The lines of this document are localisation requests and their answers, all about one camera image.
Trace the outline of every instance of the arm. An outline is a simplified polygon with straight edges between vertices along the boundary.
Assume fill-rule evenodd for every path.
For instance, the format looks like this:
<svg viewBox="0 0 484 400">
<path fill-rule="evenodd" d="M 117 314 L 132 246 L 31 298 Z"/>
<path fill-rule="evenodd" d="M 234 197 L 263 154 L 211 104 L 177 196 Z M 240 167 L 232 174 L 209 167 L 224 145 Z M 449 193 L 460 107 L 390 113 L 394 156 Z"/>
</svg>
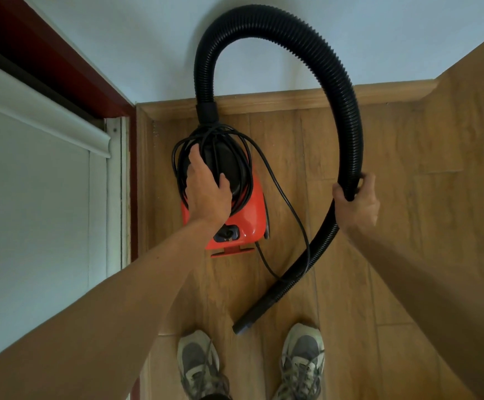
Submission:
<svg viewBox="0 0 484 400">
<path fill-rule="evenodd" d="M 0 353 L 0 399 L 123 399 L 175 296 L 231 212 L 197 145 L 190 221 L 171 237 Z"/>
<path fill-rule="evenodd" d="M 484 398 L 484 283 L 397 249 L 375 230 L 379 202 L 368 174 L 355 200 L 333 186 L 336 219 L 440 355 Z"/>
</svg>

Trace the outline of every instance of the person's right hand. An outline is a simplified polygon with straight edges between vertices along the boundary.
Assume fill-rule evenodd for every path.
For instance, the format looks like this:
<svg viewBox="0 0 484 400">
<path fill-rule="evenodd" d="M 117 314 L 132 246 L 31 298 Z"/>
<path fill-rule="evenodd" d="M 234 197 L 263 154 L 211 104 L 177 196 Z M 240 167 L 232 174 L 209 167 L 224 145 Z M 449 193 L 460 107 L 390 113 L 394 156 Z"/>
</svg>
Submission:
<svg viewBox="0 0 484 400">
<path fill-rule="evenodd" d="M 194 144 L 189 154 L 190 165 L 186 172 L 186 200 L 190 221 L 202 220 L 214 235 L 231 214 L 232 193 L 225 174 L 219 176 L 219 187 L 209 167 L 199 154 L 199 145 Z"/>
<path fill-rule="evenodd" d="M 363 233 L 369 232 L 377 223 L 380 202 L 375 196 L 375 174 L 362 174 L 362 178 L 364 182 L 351 202 L 346 200 L 344 191 L 338 183 L 332 186 L 336 222 L 345 234 L 354 229 Z"/>
</svg>

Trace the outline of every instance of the black vacuum hose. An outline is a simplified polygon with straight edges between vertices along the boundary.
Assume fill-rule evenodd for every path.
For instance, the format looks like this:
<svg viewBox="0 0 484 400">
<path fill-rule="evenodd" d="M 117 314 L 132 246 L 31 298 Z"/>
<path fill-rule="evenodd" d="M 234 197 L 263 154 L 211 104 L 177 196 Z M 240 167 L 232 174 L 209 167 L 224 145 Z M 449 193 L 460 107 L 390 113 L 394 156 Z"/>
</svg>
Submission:
<svg viewBox="0 0 484 400">
<path fill-rule="evenodd" d="M 338 183 L 352 201 L 362 168 L 362 124 L 357 99 L 349 76 L 325 40 L 309 25 L 275 7 L 247 5 L 232 9 L 207 29 L 195 55 L 194 85 L 200 123 L 218 120 L 214 102 L 214 67 L 219 54 L 232 42 L 261 38 L 283 46 L 300 58 L 318 79 L 336 121 L 340 147 Z M 319 231 L 310 243 L 310 267 L 327 249 L 338 232 L 332 201 Z M 304 275 L 306 251 L 233 326 L 236 334 L 250 327 L 277 303 Z"/>
</svg>

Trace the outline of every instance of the person's left hand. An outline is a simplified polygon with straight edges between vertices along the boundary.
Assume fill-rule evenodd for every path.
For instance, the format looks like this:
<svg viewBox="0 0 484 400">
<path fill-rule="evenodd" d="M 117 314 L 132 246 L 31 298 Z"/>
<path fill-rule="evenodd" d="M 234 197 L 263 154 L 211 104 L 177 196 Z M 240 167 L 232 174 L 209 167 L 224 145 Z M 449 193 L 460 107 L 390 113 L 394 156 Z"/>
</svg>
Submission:
<svg viewBox="0 0 484 400">
<path fill-rule="evenodd" d="M 209 167 L 199 154 L 199 145 L 190 149 L 186 178 L 186 200 L 189 221 L 203 220 L 217 232 L 231 214 L 232 193 L 225 174 L 219 176 L 219 187 Z"/>
</svg>

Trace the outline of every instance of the shoe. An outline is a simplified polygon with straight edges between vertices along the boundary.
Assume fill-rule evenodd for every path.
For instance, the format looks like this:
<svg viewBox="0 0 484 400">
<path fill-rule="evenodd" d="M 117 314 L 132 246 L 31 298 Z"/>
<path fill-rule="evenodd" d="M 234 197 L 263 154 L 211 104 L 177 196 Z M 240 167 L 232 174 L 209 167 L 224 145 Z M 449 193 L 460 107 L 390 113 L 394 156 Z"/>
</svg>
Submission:
<svg viewBox="0 0 484 400">
<path fill-rule="evenodd" d="M 320 330 L 301 323 L 293 326 L 282 348 L 282 383 L 273 400 L 316 400 L 321 392 L 323 351 Z"/>
<path fill-rule="evenodd" d="M 209 394 L 229 397 L 229 380 L 219 371 L 212 340 L 200 329 L 179 340 L 177 362 L 184 391 L 190 400 Z"/>
</svg>

